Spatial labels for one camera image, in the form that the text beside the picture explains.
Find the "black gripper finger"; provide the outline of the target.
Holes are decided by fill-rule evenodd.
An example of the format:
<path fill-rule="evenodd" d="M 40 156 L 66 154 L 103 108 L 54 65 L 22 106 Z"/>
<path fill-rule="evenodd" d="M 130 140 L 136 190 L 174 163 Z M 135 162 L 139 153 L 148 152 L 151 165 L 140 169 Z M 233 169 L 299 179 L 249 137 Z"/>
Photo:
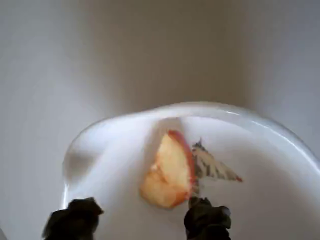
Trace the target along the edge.
<path fill-rule="evenodd" d="M 93 240 L 104 210 L 93 197 L 73 199 L 65 209 L 50 214 L 43 240 Z"/>
<path fill-rule="evenodd" d="M 228 207 L 213 206 L 208 198 L 192 196 L 184 216 L 188 240 L 230 240 L 231 212 Z"/>

